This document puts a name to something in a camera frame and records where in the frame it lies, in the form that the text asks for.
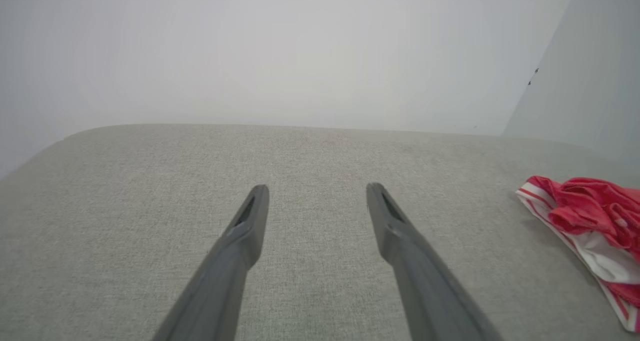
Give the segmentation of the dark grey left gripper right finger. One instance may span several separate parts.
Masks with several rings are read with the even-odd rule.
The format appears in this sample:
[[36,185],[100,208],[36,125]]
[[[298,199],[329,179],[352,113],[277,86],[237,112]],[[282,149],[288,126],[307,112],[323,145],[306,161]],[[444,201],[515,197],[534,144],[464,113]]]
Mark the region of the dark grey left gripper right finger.
[[366,206],[413,341],[504,341],[381,183],[366,186]]

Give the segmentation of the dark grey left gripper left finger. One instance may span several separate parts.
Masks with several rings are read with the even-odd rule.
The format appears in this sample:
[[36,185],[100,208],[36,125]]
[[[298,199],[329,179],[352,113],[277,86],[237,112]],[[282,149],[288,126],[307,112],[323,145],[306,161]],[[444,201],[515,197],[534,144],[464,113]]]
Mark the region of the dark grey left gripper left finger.
[[263,249],[269,188],[257,184],[178,296],[152,341],[234,341],[249,270]]

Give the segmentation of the red and white sports jersey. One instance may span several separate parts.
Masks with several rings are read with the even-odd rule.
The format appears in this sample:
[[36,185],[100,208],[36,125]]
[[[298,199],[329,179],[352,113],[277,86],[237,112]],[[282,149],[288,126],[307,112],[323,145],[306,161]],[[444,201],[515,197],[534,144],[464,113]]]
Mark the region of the red and white sports jersey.
[[516,195],[586,266],[622,327],[640,334],[640,189],[533,175]]

